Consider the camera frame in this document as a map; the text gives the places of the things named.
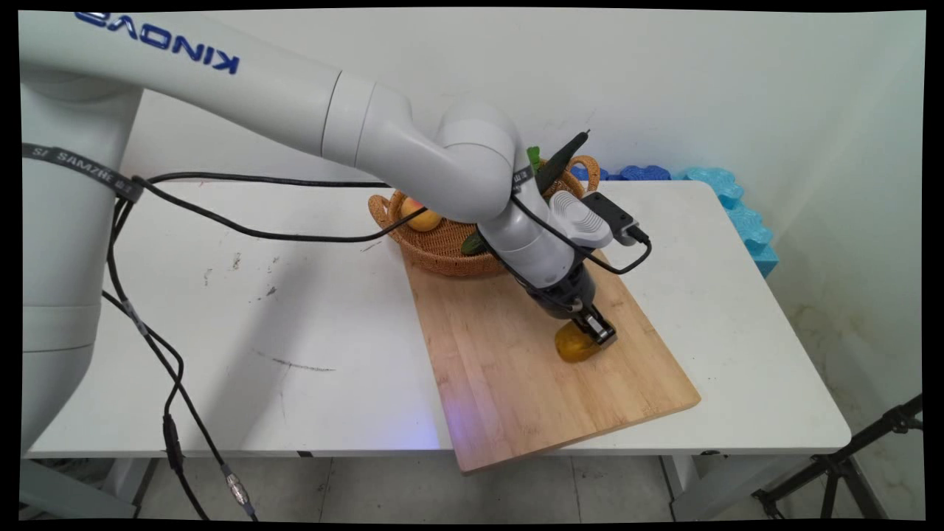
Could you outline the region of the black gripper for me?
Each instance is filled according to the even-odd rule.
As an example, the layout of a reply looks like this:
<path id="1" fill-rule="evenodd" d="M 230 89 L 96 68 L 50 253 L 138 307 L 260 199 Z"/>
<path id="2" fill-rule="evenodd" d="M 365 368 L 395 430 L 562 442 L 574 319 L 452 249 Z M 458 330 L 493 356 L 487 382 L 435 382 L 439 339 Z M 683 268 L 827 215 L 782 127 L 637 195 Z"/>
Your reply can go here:
<path id="1" fill-rule="evenodd" d="M 554 319 L 572 320 L 584 336 L 598 347 L 609 347 L 617 332 L 594 306 L 596 283 L 583 263 L 576 263 L 560 281 L 535 287 L 524 280 L 524 288 Z"/>

